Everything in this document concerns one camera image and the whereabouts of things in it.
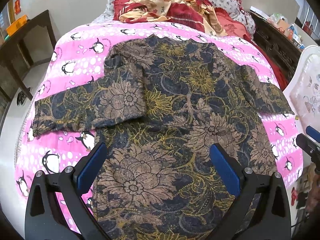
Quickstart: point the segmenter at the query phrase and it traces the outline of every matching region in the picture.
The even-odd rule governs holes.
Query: floral shirt
[[[257,111],[292,111],[215,44],[152,35],[115,45],[104,67],[103,78],[36,102],[33,128],[95,128],[106,143],[93,213],[111,238],[206,238],[234,199],[210,161],[214,143],[256,173],[276,171]]]

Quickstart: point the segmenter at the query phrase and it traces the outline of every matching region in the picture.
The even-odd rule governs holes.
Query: floral chair backrest
[[[284,90],[292,110],[297,115],[296,126],[305,133],[311,125],[320,131],[320,47],[306,47],[301,56],[296,72],[288,87]]]

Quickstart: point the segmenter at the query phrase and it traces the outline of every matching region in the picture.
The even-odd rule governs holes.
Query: red object on floor
[[[298,199],[298,193],[296,189],[293,187],[291,191],[291,205],[294,206],[294,202]]]
[[[247,41],[250,42],[253,46],[255,46],[257,48],[257,50],[259,50],[259,52],[266,58],[266,60],[268,61],[268,63],[270,64],[273,73],[276,76],[276,79],[279,83],[280,89],[283,91],[289,84],[289,82],[287,81],[287,79],[285,78],[285,76],[283,75],[283,73],[281,72],[280,68],[278,67],[278,65],[276,63],[274,63],[269,57],[268,55],[255,43],[253,43],[251,41],[251,39],[249,38],[249,36],[244,35],[243,38]]]
[[[218,21],[226,30],[228,36],[238,36],[242,38],[244,35],[247,35],[248,37],[251,37],[247,28],[241,22],[233,20],[225,9],[217,7],[214,11]]]

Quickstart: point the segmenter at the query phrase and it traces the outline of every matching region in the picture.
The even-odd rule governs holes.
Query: metal bolt
[[[244,172],[247,174],[251,174],[252,173],[252,169],[249,167],[244,168]]]
[[[276,178],[278,178],[278,179],[281,178],[281,174],[280,174],[279,172],[277,172],[277,171],[275,172],[275,176],[276,176]]]
[[[68,166],[68,167],[66,167],[66,168],[64,169],[64,171],[65,171],[66,173],[70,173],[72,170],[73,170],[73,167],[72,167],[72,166]]]
[[[42,171],[37,171],[36,172],[36,177],[40,177],[42,175],[42,173],[43,173]]]

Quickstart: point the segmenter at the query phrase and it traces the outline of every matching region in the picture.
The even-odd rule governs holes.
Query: dark wooden table
[[[253,40],[281,68],[290,82],[296,71],[301,50],[265,19],[254,12],[251,12],[251,16],[256,23]]]
[[[31,20],[28,20],[28,22],[25,25],[23,25],[19,30],[17,30],[12,36],[10,36],[10,38],[7,41],[4,42],[4,44],[0,46],[0,63],[8,69],[12,78],[16,81],[22,92],[30,100],[32,100],[32,95],[25,86],[25,84],[22,82],[21,78],[19,77],[17,71],[15,70],[11,62],[11,59],[12,57],[14,57],[14,53],[18,51],[22,55],[23,59],[26,61],[28,67],[33,67],[35,65],[43,64],[50,61],[51,58],[46,58],[38,62],[33,62],[30,53],[24,44],[23,38],[28,34],[30,30],[32,30],[36,26],[47,28],[52,47],[54,49],[57,41],[53,33],[48,10],[40,13]],[[1,87],[0,93],[3,94],[6,101],[10,102],[12,100]]]

